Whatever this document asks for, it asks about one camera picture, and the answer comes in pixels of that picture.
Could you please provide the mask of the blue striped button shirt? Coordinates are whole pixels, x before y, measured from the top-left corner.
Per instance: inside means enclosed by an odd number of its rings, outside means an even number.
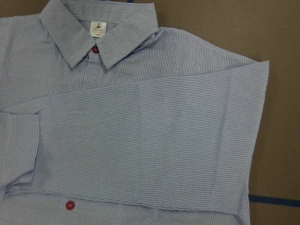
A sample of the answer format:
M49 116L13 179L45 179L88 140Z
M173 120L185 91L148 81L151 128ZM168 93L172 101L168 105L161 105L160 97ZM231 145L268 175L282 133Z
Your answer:
M250 224L269 67L153 3L1 18L1 224Z

